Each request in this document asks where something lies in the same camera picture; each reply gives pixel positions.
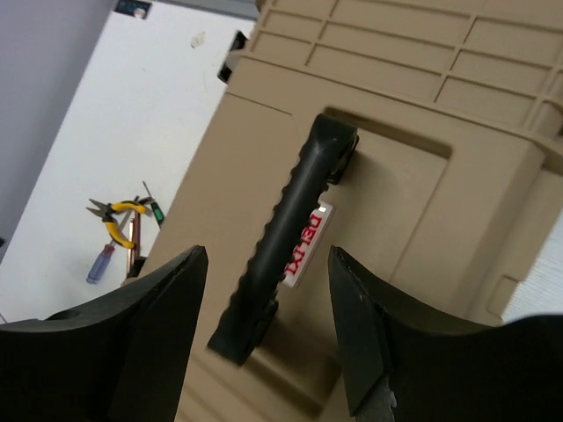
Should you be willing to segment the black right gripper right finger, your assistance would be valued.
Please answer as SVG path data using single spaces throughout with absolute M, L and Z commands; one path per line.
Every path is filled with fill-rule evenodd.
M 406 294 L 340 247 L 328 272 L 356 420 L 561 420 L 561 316 L 477 324 Z

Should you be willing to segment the long brown hex key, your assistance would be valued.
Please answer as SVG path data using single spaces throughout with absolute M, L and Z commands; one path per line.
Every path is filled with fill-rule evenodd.
M 133 248 L 128 251 L 127 264 L 126 264 L 126 277 L 130 278 L 133 275 L 133 269 L 135 266 L 135 261 L 139 256 L 138 246 L 140 243 L 140 219 L 141 215 L 139 212 L 134 212 L 133 217 L 129 222 L 129 235 L 130 240 L 134 244 Z

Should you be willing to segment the blue red handled screwdriver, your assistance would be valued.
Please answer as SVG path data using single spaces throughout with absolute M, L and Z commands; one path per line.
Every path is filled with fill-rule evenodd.
M 115 247 L 113 243 L 106 244 L 100 254 L 95 259 L 91 270 L 88 272 L 86 282 L 89 284 L 97 284 L 104 275 L 106 268 L 111 261 Z

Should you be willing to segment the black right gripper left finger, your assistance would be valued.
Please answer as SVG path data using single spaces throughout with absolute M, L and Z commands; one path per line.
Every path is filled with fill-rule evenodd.
M 4 324 L 2 420 L 174 420 L 207 270 L 195 246 L 97 299 Z

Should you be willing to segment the tan plastic toolbox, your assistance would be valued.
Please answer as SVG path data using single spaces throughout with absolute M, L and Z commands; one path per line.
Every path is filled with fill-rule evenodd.
M 562 209 L 559 1 L 261 1 L 144 267 L 207 285 L 178 421 L 350 421 L 329 287 L 340 247 L 452 316 L 509 324 Z M 358 129 L 333 215 L 242 366 L 208 348 L 321 113 Z

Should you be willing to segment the green black precision screwdriver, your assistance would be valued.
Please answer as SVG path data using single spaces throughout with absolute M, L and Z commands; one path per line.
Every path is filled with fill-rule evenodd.
M 148 198 L 149 198 L 148 204 L 150 205 L 152 214 L 155 217 L 158 227 L 161 228 L 165 222 L 165 213 L 162 210 L 162 208 L 159 206 L 156 199 L 153 197 L 152 193 L 150 192 L 150 189 L 148 188 L 147 184 L 144 181 L 143 181 L 143 187 L 146 193 L 148 194 Z

